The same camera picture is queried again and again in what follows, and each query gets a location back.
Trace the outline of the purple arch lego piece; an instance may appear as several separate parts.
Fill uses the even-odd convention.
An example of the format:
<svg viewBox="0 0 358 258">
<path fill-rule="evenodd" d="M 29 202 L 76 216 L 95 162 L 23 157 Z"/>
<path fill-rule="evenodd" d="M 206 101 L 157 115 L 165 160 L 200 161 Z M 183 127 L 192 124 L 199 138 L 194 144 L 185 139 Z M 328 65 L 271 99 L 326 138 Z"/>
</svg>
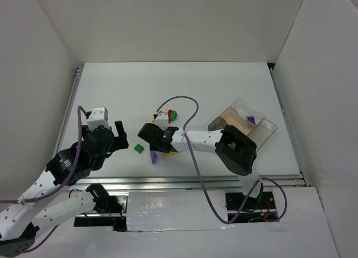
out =
<svg viewBox="0 0 358 258">
<path fill-rule="evenodd" d="M 151 159 L 151 163 L 154 165 L 157 161 L 157 154 L 155 151 L 150 150 L 150 159 Z"/>
</svg>

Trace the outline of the small purple lego brick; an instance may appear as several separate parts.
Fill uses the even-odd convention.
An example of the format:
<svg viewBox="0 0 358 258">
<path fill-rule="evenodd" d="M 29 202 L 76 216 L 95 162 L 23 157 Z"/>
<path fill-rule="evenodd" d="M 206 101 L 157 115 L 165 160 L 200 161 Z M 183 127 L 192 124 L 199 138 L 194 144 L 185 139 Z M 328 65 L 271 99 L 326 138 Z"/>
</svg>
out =
<svg viewBox="0 0 358 258">
<path fill-rule="evenodd" d="M 252 123 L 253 125 L 256 124 L 254 116 L 247 116 L 246 120 L 249 121 L 250 123 Z"/>
</svg>

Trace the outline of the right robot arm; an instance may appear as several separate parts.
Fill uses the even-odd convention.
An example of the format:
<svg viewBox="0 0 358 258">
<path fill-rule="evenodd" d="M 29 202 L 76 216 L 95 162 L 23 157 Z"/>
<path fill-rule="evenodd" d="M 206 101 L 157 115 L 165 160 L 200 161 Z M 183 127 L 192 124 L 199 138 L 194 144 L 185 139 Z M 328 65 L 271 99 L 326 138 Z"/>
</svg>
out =
<svg viewBox="0 0 358 258">
<path fill-rule="evenodd" d="M 238 176 L 244 195 L 256 199 L 262 193 L 260 177 L 254 167 L 257 145 L 232 125 L 215 131 L 185 131 L 174 126 L 163 130 L 153 123 L 146 123 L 138 137 L 156 152 L 196 151 L 214 154 L 230 172 Z"/>
</svg>

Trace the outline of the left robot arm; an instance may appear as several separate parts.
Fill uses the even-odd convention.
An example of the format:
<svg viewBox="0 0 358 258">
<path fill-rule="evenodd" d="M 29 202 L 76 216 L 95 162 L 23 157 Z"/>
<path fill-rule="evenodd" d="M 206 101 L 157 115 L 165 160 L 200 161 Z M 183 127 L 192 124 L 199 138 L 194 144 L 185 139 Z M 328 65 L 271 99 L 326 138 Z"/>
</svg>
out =
<svg viewBox="0 0 358 258">
<path fill-rule="evenodd" d="M 34 250 L 38 237 L 77 214 L 123 212 L 124 202 L 99 183 L 90 184 L 68 200 L 49 205 L 79 180 L 101 169 L 114 152 L 128 148 L 122 122 L 116 121 L 115 128 L 117 134 L 103 125 L 94 130 L 82 126 L 81 141 L 58 152 L 31 187 L 1 212 L 1 256 L 16 257 Z"/>
</svg>

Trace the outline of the yellow long lego plate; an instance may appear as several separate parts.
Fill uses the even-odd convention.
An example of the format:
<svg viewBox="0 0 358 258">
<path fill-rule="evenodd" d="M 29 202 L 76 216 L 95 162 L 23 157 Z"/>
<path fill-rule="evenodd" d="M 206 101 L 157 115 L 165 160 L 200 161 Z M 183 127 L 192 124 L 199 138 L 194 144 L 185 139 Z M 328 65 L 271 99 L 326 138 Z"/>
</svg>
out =
<svg viewBox="0 0 358 258">
<path fill-rule="evenodd" d="M 168 157 L 175 156 L 175 155 L 177 155 L 177 154 L 179 154 L 179 153 L 181 153 L 181 151 L 179 151 L 179 152 L 165 153 L 164 156 L 165 156 L 166 158 L 168 158 Z"/>
</svg>

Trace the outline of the green square lego brick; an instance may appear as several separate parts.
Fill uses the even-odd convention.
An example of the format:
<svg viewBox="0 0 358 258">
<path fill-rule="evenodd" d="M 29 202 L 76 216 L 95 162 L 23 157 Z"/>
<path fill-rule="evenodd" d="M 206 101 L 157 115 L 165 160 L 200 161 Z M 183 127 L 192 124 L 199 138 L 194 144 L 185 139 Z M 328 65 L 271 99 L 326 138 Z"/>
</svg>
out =
<svg viewBox="0 0 358 258">
<path fill-rule="evenodd" d="M 134 147 L 134 150 L 141 154 L 143 151 L 144 151 L 144 147 L 141 145 L 141 144 L 137 144 L 135 147 Z"/>
</svg>

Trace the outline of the red green lego block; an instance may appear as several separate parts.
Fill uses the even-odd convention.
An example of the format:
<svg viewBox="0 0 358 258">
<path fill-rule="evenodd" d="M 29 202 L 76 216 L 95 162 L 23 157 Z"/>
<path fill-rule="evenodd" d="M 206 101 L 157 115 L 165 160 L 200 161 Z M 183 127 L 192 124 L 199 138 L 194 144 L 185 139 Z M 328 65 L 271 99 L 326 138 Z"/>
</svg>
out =
<svg viewBox="0 0 358 258">
<path fill-rule="evenodd" d="M 168 114 L 168 118 L 169 118 L 169 122 L 175 121 L 177 118 L 177 111 L 175 110 L 168 110 L 167 112 Z"/>
</svg>

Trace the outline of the foil covered panel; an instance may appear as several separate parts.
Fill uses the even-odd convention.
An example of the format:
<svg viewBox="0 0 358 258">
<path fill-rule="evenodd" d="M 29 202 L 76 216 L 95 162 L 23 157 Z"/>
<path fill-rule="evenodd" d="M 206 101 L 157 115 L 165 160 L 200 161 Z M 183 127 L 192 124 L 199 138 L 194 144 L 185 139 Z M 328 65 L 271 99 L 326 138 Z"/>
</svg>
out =
<svg viewBox="0 0 358 258">
<path fill-rule="evenodd" d="M 128 231 L 205 231 L 227 227 L 212 212 L 203 191 L 130 192 Z"/>
</svg>

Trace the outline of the clear compartment container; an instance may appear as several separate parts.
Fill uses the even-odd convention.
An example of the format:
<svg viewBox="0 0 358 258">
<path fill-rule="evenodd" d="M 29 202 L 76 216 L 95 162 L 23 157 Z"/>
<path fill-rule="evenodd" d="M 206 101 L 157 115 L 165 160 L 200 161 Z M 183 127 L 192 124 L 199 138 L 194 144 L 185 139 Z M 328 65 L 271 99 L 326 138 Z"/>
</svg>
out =
<svg viewBox="0 0 358 258">
<path fill-rule="evenodd" d="M 256 124 L 253 125 L 246 120 L 247 116 L 254 116 Z M 242 98 L 237 98 L 209 125 L 208 131 L 224 129 L 226 125 L 232 125 L 244 135 L 255 142 L 257 151 L 270 139 L 277 126 L 269 121 L 265 115 L 259 111 L 251 109 Z"/>
</svg>

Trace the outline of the aluminium frame rail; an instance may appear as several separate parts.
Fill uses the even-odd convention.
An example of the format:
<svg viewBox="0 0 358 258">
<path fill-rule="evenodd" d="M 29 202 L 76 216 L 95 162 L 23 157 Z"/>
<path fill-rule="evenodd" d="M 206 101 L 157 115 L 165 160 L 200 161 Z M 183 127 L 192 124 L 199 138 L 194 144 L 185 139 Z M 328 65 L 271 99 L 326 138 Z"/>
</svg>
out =
<svg viewBox="0 0 358 258">
<path fill-rule="evenodd" d="M 127 178 L 86 178 L 73 187 L 84 190 L 91 184 L 101 184 L 107 191 L 176 191 L 200 190 L 200 181 L 195 176 L 186 177 L 127 177 Z M 205 187 L 209 190 L 238 190 L 242 183 L 236 176 L 205 176 Z"/>
</svg>

